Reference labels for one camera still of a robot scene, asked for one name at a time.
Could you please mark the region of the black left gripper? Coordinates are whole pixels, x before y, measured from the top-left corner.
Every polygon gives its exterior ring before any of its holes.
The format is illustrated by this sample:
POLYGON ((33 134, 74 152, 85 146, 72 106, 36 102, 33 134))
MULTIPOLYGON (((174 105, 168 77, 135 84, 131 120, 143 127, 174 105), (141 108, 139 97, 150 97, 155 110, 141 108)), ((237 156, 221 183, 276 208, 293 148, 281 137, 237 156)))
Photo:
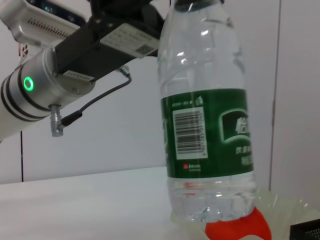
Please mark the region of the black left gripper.
POLYGON ((153 0, 89 0, 93 16, 125 22, 89 21, 55 48, 56 71, 97 81, 134 59, 156 56, 164 18, 153 0))

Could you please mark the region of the clear water bottle green label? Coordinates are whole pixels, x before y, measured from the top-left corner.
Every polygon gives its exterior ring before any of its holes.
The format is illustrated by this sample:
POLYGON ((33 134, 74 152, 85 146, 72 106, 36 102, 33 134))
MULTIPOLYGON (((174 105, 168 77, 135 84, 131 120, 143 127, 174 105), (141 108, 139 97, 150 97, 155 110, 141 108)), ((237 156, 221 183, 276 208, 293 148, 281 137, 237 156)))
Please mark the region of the clear water bottle green label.
POLYGON ((204 223, 248 216, 256 182, 245 67, 223 0, 172 0, 158 79, 173 212, 204 223))

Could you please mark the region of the red-orange fruit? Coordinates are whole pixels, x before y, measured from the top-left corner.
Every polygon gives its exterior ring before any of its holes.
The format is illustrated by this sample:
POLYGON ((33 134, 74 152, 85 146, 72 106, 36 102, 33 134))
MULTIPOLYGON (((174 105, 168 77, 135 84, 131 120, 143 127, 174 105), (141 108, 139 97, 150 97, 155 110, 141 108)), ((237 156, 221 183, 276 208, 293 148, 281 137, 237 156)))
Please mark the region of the red-orange fruit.
POLYGON ((204 232, 210 240, 240 240, 248 236, 272 240, 271 229, 256 207, 248 216, 236 220, 208 222, 204 232))

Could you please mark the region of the translucent green wavy fruit bowl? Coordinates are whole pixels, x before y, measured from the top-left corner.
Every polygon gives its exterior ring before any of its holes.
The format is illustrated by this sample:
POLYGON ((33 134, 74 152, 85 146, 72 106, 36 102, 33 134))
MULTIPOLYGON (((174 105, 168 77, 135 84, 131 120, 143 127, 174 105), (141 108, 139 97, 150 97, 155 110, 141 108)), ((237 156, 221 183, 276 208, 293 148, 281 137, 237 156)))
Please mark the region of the translucent green wavy fruit bowl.
MULTIPOLYGON (((305 201, 280 196, 264 188, 257 190, 255 204, 269 225, 272 240, 289 240, 292 225, 320 219, 320 210, 305 201)), ((170 219, 186 234, 187 239, 210 240, 205 234, 205 223, 183 220, 174 212, 171 213, 170 219)))

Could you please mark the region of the black mesh pen holder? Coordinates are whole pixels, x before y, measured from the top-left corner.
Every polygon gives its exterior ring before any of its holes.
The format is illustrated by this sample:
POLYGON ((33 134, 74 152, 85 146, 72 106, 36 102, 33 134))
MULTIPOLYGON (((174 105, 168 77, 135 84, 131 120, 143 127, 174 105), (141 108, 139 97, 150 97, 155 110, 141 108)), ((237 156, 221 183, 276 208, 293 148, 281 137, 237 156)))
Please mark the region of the black mesh pen holder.
POLYGON ((291 225, 289 240, 320 240, 320 219, 291 225))

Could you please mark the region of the silver connector plug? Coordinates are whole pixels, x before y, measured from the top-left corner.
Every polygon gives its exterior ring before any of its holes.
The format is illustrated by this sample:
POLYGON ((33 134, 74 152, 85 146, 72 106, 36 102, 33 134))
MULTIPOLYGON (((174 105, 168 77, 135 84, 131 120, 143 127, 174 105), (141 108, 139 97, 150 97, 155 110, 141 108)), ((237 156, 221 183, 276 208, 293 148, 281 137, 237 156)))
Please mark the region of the silver connector plug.
POLYGON ((59 123, 61 122, 62 116, 60 113, 60 106, 56 104, 50 105, 50 127, 52 137, 62 137, 63 130, 58 129, 59 123))

